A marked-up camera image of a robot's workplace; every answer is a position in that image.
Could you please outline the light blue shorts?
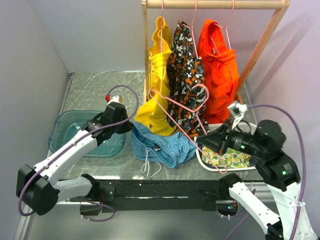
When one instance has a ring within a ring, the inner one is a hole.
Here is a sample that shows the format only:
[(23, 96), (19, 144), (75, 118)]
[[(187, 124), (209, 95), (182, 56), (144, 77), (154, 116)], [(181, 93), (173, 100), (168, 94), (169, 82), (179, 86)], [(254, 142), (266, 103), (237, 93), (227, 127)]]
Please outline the light blue shorts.
[(147, 179), (162, 170), (162, 165), (177, 168), (196, 155), (196, 146), (183, 133), (154, 134), (140, 122), (132, 123), (130, 144), (135, 158), (143, 161), (141, 172)]

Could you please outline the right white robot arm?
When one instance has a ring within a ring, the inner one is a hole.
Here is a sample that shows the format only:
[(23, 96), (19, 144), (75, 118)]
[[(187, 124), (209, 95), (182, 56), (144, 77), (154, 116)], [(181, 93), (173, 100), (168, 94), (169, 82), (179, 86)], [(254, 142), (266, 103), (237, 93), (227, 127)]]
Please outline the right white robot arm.
[(235, 173), (222, 177), (218, 189), (222, 198), (232, 198), (245, 208), (262, 228), (265, 239), (317, 240), (305, 205), (299, 200), (302, 180), (298, 167), (282, 150), (285, 140), (280, 125), (272, 120), (260, 121), (253, 134), (233, 130), (226, 120), (215, 131), (196, 139), (215, 153), (232, 149), (258, 159), (255, 168), (269, 188), (278, 213), (261, 202)]

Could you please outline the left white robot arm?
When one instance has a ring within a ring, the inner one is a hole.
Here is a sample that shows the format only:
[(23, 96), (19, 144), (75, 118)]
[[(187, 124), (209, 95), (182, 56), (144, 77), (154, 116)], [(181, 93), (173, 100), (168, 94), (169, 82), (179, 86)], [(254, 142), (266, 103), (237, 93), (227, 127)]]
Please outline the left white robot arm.
[(61, 180), (61, 176), (87, 153), (109, 140), (114, 134), (132, 129), (125, 106), (109, 101), (105, 111), (89, 120), (76, 135), (47, 159), (31, 167), (23, 165), (17, 174), (16, 196), (39, 216), (57, 203), (84, 197), (94, 201), (100, 196), (100, 183), (89, 174)]

